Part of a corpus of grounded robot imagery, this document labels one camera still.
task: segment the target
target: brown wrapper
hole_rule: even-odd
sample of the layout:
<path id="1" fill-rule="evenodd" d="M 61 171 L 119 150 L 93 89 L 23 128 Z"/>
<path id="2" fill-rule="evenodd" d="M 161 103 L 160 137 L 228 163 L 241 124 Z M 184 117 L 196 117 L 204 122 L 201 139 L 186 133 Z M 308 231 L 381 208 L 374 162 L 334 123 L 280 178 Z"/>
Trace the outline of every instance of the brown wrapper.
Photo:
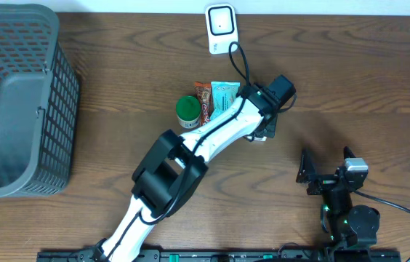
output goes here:
<path id="1" fill-rule="evenodd" d="M 201 107 L 200 126 L 210 122 L 212 115 L 212 85 L 195 82 L 196 94 Z"/>

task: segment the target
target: white wall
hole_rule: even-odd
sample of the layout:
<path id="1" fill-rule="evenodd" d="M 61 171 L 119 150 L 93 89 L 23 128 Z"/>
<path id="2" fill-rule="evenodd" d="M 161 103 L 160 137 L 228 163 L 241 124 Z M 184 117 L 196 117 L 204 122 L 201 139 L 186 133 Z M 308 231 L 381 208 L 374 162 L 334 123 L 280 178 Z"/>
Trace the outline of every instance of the white wall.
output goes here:
<path id="1" fill-rule="evenodd" d="M 0 0 L 43 4 L 56 12 L 203 13 L 227 2 L 240 14 L 410 15 L 410 0 Z"/>

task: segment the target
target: wooden table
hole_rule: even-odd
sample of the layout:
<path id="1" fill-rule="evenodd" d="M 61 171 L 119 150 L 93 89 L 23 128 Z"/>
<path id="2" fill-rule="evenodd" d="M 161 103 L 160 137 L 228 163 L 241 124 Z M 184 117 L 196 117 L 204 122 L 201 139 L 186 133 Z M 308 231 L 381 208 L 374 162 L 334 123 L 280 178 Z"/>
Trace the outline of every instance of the wooden table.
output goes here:
<path id="1" fill-rule="evenodd" d="M 208 52 L 203 15 L 60 14 L 60 42 L 83 76 L 73 174 L 62 194 L 0 199 L 0 261 L 78 249 L 109 237 L 131 174 L 194 81 L 242 81 Z M 253 82 L 284 74 L 298 100 L 265 143 L 236 141 L 190 201 L 146 243 L 176 249 L 318 245 L 320 196 L 295 183 L 303 146 L 333 172 L 349 145 L 370 166 L 362 191 L 410 208 L 410 17 L 239 15 Z M 381 212 L 377 247 L 410 256 L 410 215 Z"/>

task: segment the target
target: laundry basket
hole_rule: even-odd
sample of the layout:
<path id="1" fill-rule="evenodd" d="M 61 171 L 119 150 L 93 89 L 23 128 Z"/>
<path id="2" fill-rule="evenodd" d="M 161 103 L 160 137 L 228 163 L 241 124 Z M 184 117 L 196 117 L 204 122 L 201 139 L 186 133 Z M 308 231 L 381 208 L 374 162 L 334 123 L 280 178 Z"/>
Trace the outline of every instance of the laundry basket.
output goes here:
<path id="1" fill-rule="evenodd" d="M 68 183 L 79 83 L 37 4 L 0 4 L 0 197 L 46 196 Z"/>

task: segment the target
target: light blue packet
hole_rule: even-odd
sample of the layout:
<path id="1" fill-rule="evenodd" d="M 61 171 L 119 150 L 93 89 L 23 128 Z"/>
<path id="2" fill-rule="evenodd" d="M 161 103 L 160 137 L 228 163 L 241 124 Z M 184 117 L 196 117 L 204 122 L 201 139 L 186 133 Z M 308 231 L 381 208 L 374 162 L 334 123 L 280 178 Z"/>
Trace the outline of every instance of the light blue packet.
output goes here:
<path id="1" fill-rule="evenodd" d="M 236 99 L 239 82 L 212 82 L 213 113 L 210 121 L 228 109 Z"/>

